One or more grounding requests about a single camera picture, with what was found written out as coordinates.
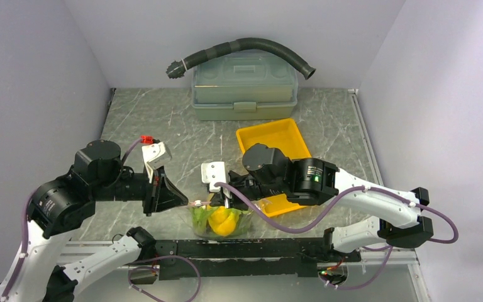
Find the yellow plastic tray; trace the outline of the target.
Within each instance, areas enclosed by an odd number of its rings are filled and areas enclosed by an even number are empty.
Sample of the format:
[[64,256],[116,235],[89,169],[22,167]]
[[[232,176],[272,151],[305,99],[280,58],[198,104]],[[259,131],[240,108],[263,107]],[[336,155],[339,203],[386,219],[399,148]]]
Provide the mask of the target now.
[[[257,143],[278,148],[290,159],[310,158],[311,153],[292,118],[271,121],[259,125],[239,128],[236,137],[242,153]],[[267,199],[263,212],[270,218],[304,209],[304,206],[291,203],[284,194]]]

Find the yellow toy bananas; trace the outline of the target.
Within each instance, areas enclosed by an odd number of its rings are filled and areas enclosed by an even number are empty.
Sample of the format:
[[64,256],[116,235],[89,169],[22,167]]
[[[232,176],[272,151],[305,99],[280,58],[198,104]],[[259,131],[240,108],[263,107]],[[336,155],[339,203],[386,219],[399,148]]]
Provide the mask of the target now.
[[227,237],[236,230],[241,213],[235,208],[212,207],[208,217],[209,226],[215,234]]

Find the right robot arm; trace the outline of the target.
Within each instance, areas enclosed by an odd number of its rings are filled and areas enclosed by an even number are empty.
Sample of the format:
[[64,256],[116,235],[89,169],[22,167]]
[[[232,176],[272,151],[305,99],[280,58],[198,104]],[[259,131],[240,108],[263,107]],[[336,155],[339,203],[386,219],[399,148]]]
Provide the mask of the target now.
[[316,158],[292,160],[280,149],[260,143],[244,153],[242,164],[247,174],[232,174],[229,182],[215,184],[232,201],[255,209],[253,201],[283,194],[290,203],[324,206],[314,221],[302,228],[288,228],[268,220],[283,232],[304,233],[313,229],[336,205],[368,214],[358,223],[325,230],[321,252],[329,261],[377,243],[414,249],[433,238],[432,220],[421,214],[422,207],[428,205],[428,192],[423,188],[388,189],[330,162]]

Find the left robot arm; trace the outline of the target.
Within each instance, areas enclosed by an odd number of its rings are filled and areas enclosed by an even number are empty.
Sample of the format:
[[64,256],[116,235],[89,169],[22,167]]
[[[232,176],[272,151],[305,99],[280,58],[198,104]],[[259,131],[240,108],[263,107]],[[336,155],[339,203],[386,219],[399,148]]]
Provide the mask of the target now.
[[143,144],[145,170],[125,166],[128,154],[108,140],[95,140],[79,150],[69,171],[42,184],[22,212],[21,244],[0,283],[0,301],[72,301],[85,288],[118,267],[147,264],[157,242],[144,228],[130,228],[118,241],[65,266],[57,261],[63,248],[99,201],[141,201],[153,213],[188,204],[167,178],[167,146],[152,137]]

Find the grey plastic storage box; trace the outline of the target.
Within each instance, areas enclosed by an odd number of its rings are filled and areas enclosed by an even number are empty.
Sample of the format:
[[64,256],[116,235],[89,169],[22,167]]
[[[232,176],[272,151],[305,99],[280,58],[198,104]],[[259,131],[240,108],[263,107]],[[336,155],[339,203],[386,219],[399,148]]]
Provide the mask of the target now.
[[192,107],[201,121],[279,120],[297,105],[296,70],[267,52],[236,52],[192,70]]

